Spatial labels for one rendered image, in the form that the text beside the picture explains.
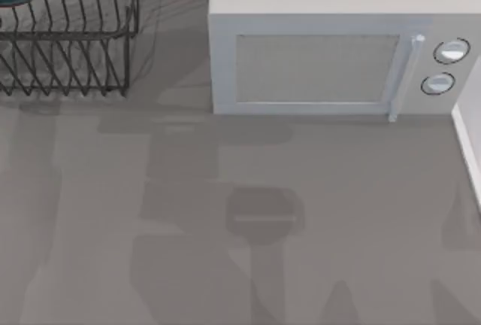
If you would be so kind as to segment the microwave oven door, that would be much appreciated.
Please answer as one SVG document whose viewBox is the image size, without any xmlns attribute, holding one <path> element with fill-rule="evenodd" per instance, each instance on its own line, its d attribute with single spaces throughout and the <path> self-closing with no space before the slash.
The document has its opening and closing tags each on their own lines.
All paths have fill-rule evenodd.
<svg viewBox="0 0 481 325">
<path fill-rule="evenodd" d="M 211 14 L 216 114 L 385 115 L 431 19 L 409 14 Z"/>
</svg>

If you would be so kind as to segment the small microwave knob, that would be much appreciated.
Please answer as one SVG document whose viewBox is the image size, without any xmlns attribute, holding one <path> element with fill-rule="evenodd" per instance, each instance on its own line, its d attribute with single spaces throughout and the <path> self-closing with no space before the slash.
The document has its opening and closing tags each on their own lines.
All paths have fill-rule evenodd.
<svg viewBox="0 0 481 325">
<path fill-rule="evenodd" d="M 420 89 L 428 96 L 440 96 L 449 92 L 455 85 L 455 78 L 447 72 L 426 77 Z"/>
</svg>

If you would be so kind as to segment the large microwave knob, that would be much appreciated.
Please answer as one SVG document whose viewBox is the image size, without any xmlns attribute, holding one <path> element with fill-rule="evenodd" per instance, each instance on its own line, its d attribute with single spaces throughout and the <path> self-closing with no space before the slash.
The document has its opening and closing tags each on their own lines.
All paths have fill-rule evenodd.
<svg viewBox="0 0 481 325">
<path fill-rule="evenodd" d="M 470 52 L 470 43 L 463 38 L 439 43 L 433 52 L 434 60 L 442 65 L 460 62 Z"/>
</svg>

